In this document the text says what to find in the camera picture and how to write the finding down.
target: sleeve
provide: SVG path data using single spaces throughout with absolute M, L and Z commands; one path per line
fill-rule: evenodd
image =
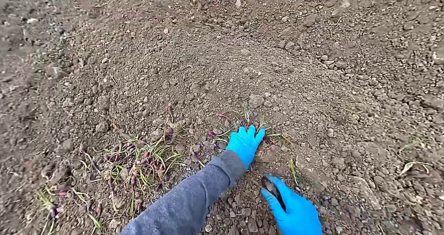
M 212 159 L 197 174 L 132 220 L 121 235 L 195 235 L 201 231 L 208 207 L 245 172 L 241 159 L 231 150 Z

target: finger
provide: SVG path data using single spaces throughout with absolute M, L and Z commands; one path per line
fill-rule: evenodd
M 286 213 L 282 209 L 279 201 L 273 196 L 273 194 L 271 194 L 265 188 L 261 188 L 261 193 L 264 196 L 264 198 L 267 200 L 268 204 L 270 205 L 270 209 L 273 212 L 274 216 L 276 217 L 276 220 L 283 220 Z
M 240 127 L 239 128 L 239 131 L 237 132 L 239 135 L 240 134 L 244 134 L 244 135 L 247 135 L 247 132 L 245 131 L 245 127 Z
M 287 185 L 283 181 L 281 181 L 278 177 L 267 176 L 267 178 L 274 184 L 274 186 L 281 193 L 281 197 L 282 197 L 282 200 L 284 201 L 284 205 L 286 207 L 287 212 L 290 212 L 291 210 L 297 209 L 299 207 L 299 204 L 297 204 L 297 202 L 295 202 L 292 198 L 299 200 L 299 198 L 302 198 L 302 197 L 300 197 L 299 195 L 294 193 L 292 190 L 290 190 L 287 187 Z
M 256 128 L 253 125 L 251 125 L 250 128 L 248 129 L 247 136 L 254 137 L 255 133 L 256 133 Z
M 259 144 L 262 139 L 265 136 L 265 128 L 261 128 L 261 130 L 259 130 L 258 134 L 256 135 L 256 137 L 254 138 L 256 140 L 256 142 Z

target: gray long-sleeve shirt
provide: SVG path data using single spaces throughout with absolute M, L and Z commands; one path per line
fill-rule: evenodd
M 132 220 L 121 235 L 197 234 L 205 224 L 208 207 L 244 172 L 233 151 L 221 153 Z

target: ground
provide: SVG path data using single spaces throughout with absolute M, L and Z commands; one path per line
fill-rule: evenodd
M 265 173 L 324 234 L 444 233 L 444 0 L 0 0 L 0 37 L 2 234 L 121 231 L 224 149 L 208 130 L 245 124 L 245 104 L 289 138 L 202 234 L 279 233 Z M 169 126 L 162 187 L 110 180 L 116 144 Z

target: gloved hand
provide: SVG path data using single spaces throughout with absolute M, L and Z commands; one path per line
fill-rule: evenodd
M 281 193 L 286 208 L 284 211 L 279 201 L 270 192 L 264 188 L 261 189 L 282 234 L 322 235 L 321 223 L 314 205 L 290 190 L 280 179 L 274 176 L 268 176 L 268 179 Z
M 254 134 L 256 134 L 254 126 L 250 126 L 248 132 L 245 131 L 244 127 L 240 127 L 237 133 L 231 133 L 230 142 L 225 149 L 233 150 L 241 159 L 245 169 L 248 169 L 248 166 L 252 163 L 256 149 L 258 149 L 259 143 L 265 135 L 265 129 L 259 130 L 256 137 L 254 137 Z

